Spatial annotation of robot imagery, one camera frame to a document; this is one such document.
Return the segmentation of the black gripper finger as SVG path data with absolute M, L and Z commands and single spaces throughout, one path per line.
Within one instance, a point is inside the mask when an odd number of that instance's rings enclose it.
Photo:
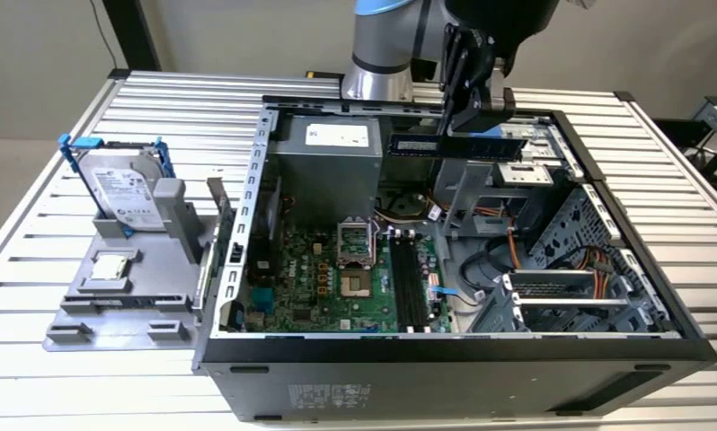
M 481 133 L 511 118 L 514 99 L 505 85 L 509 61 L 482 31 L 458 31 L 453 72 L 453 132 Z
M 439 134 L 447 133 L 454 110 L 459 101 L 459 85 L 463 73 L 463 35 L 458 25 L 447 24 L 445 27 L 445 41 L 442 51 L 441 91 L 443 114 L 439 124 Z

